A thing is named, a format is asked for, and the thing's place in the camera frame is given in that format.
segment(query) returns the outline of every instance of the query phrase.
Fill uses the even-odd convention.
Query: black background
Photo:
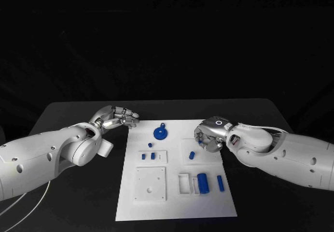
[[[334,143],[331,2],[81,7],[2,9],[8,141],[52,102],[268,98],[295,133]]]

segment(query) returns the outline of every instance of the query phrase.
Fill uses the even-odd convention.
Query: white mat
[[[127,151],[124,161],[124,173],[120,189],[117,221],[153,220],[175,218],[216,218],[235,217],[235,205],[231,195],[223,165],[202,164],[185,165],[183,156],[190,151],[183,151],[183,139],[193,139],[193,130],[203,120],[164,120],[141,121],[137,128],[128,130]],[[153,131],[166,123],[169,132],[164,140],[153,137]],[[205,150],[196,150],[195,157],[203,158]],[[139,164],[139,151],[167,151],[167,164],[150,164],[147,167],[166,167],[166,200],[164,201],[136,201],[136,171],[144,167]],[[192,178],[199,173],[208,174],[211,193],[193,195]],[[189,174],[190,192],[187,196],[179,194],[179,174]],[[219,191],[218,175],[222,176],[225,192]]]

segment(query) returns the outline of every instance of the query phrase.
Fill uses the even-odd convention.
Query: small blue piece
[[[189,158],[193,159],[193,157],[195,157],[195,152],[192,151]]]
[[[222,180],[222,176],[218,175],[218,184],[219,184],[219,189],[221,189],[221,192],[225,191],[225,186],[223,186],[223,180]]]
[[[153,132],[154,138],[157,140],[163,140],[167,137],[167,130],[166,130],[166,124],[162,123],[160,127]]]
[[[208,175],[205,173],[198,174],[198,181],[199,181],[200,194],[209,193],[211,190],[209,190],[209,184],[208,184]]]

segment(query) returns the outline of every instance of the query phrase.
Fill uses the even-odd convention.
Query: cable
[[[16,205],[16,203],[20,201],[20,199],[23,198],[23,196],[26,195],[26,193],[20,196],[20,198],[16,200],[16,202],[3,210],[3,212],[0,213],[0,216],[8,212],[8,210]]]
[[[44,197],[45,197],[45,195],[46,195],[46,192],[48,192],[48,189],[49,189],[49,185],[51,185],[51,181],[49,181],[49,184],[48,184],[48,187],[46,187],[46,190],[45,190],[45,193],[44,193],[44,196],[42,196],[42,198],[41,198],[41,201],[39,201],[39,203],[36,204],[36,206],[35,206],[35,208],[32,209],[32,211],[31,211],[31,213],[26,215],[26,217],[32,214],[32,212],[35,211],[35,209],[38,208],[38,206],[39,206],[39,204],[41,204],[41,202],[42,202],[42,200],[44,200]],[[20,223],[22,223],[22,221],[26,219],[26,217],[5,231],[5,232],[8,232],[10,229],[13,229]]]
[[[244,124],[244,123],[239,123],[239,125],[241,125],[241,126],[245,126],[245,127],[255,127],[255,128],[272,129],[272,130],[277,130],[277,131],[280,131],[280,132],[285,132],[285,133],[288,133],[285,130],[282,130],[282,129],[277,128],[277,127],[261,127],[261,126],[252,126],[252,125],[247,125],[247,124]]]

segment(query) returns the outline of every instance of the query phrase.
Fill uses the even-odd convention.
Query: white robotic arm
[[[139,115],[107,106],[90,123],[45,132],[0,146],[0,201],[22,195],[55,179],[62,171],[84,166],[97,154],[107,157],[113,143],[103,134],[121,125],[131,129]]]
[[[264,128],[280,133],[216,116],[200,123],[195,138],[209,152],[219,151],[226,143],[247,166],[301,186],[334,190],[334,145],[278,128]]]

